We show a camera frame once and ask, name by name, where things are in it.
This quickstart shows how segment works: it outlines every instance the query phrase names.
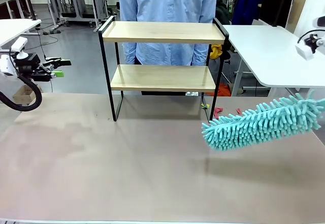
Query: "person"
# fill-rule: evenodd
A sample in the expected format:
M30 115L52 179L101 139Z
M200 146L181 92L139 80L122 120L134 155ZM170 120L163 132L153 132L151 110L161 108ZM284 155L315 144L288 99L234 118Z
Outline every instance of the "person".
M258 14L258 5L262 0L237 0L233 16L233 25L252 25Z
M216 0L119 0L121 21L211 23ZM124 43L126 64L204 66L208 45Z

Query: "top shelf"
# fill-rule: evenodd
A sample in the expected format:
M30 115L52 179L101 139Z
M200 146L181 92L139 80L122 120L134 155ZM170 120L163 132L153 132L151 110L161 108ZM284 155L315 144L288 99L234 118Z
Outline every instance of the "top shelf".
M222 45L224 36L212 23L113 21L103 33L103 40L104 42Z

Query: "monitor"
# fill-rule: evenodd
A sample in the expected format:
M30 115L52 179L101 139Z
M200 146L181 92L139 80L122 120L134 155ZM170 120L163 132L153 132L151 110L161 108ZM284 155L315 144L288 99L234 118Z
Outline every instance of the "monitor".
M293 0L284 0L282 10L277 22L277 26L286 27L289 13L291 10ZM263 0L259 18L269 25L273 25L275 22L276 15L280 8L281 0Z

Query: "yellow cloth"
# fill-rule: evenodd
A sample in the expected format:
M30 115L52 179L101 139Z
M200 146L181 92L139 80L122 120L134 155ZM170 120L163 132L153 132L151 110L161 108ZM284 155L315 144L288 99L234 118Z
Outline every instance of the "yellow cloth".
M211 59L217 59L219 56L222 55L222 47L221 45L212 45L212 52L210 53Z

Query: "two-tier shelf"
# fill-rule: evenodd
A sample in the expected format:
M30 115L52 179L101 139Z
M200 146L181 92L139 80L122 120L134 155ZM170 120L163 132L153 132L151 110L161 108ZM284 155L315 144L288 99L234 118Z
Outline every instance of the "two-tier shelf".
M220 61L216 84L206 66L141 66L121 65L118 42L133 43L178 43L178 44L225 44L229 35L217 19L213 23L177 23L177 22L125 22L115 21L111 16L100 28L99 39L103 56L108 93L113 120L116 121L123 101L123 91L177 91L201 92L204 101L205 92L214 92L210 120L220 84L223 60ZM117 69L110 81L104 42L114 42ZM112 90L121 92L121 100L115 111Z

